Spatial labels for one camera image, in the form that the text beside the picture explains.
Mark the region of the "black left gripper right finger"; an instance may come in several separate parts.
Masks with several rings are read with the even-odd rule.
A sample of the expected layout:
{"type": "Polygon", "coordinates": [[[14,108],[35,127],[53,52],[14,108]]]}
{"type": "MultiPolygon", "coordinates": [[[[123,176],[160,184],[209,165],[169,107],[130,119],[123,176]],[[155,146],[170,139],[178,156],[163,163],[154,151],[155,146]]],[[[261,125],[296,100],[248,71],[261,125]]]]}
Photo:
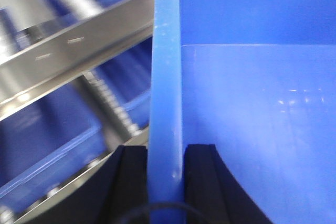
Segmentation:
{"type": "Polygon", "coordinates": [[[189,212],[187,223],[271,223],[233,177],[213,144],[187,146],[184,200],[206,219],[189,212]]]}

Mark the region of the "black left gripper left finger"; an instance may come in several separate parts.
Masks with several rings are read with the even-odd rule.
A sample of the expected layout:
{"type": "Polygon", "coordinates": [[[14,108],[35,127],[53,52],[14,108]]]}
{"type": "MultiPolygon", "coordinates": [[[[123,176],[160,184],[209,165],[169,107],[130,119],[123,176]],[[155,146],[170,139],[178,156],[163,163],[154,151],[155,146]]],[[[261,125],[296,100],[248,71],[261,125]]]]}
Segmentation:
{"type": "Polygon", "coordinates": [[[63,203],[57,223],[113,223],[147,202],[145,146],[119,146],[63,203]]]}

